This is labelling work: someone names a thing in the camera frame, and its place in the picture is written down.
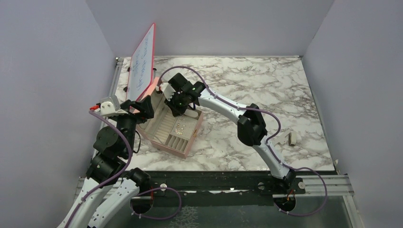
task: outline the light purple wall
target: light purple wall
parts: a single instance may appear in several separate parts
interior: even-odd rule
[[[0,1],[1,227],[56,227],[67,214],[114,58],[84,0]]]
[[[336,0],[303,57],[367,228],[403,223],[403,1]]]
[[[333,0],[87,0],[115,55],[303,55]]]

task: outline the glass surface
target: glass surface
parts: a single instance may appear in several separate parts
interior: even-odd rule
[[[295,213],[309,213],[320,206],[323,197],[297,198]],[[147,215],[165,217],[176,208],[152,208]],[[343,197],[329,197],[326,206],[308,217],[287,216],[273,207],[228,206],[184,207],[174,218],[157,221],[131,216],[129,204],[106,228],[351,228]]]

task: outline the marble surface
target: marble surface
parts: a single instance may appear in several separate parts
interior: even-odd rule
[[[125,58],[116,95],[125,100],[130,58]],[[257,104],[274,113],[282,130],[297,132],[297,145],[276,145],[286,162],[295,168],[334,170],[307,78],[298,57],[156,57],[156,75],[172,66],[196,69],[219,94],[242,104]],[[169,80],[181,72],[194,83],[197,76],[185,69],[174,69],[164,76]],[[128,169],[169,171],[256,171],[269,170],[258,153],[237,138],[236,125],[213,110],[204,112],[204,121],[187,159],[160,151],[142,140]],[[276,121],[263,115],[269,134],[277,130]]]

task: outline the whiteboard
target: whiteboard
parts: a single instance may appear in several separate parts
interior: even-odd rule
[[[141,99],[153,82],[154,42],[155,23],[151,25],[143,40],[132,54],[126,100],[137,101]]]

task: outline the small white object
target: small white object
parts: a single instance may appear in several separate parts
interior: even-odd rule
[[[273,145],[278,143],[284,145],[286,142],[288,142],[290,146],[295,146],[297,144],[297,133],[292,130],[286,130],[283,134],[277,136],[276,139],[273,140]]]
[[[289,134],[288,143],[290,146],[295,146],[295,144],[297,144],[297,134],[294,131]]]
[[[264,190],[264,183],[259,182],[259,184],[258,184],[258,189]]]
[[[175,90],[172,88],[172,86],[167,83],[167,82],[163,82],[161,83],[160,86],[156,86],[155,88],[157,91],[161,91],[165,98],[170,101],[172,99],[172,96],[175,94]]]
[[[162,183],[161,185],[160,185],[160,187],[161,188],[166,188],[167,187],[167,185],[166,184],[164,184],[164,183]]]
[[[300,183],[298,183],[298,187],[300,189],[305,189],[305,183],[301,181]]]
[[[101,99],[100,114],[104,117],[127,114],[125,110],[120,109],[119,101],[116,95]]]

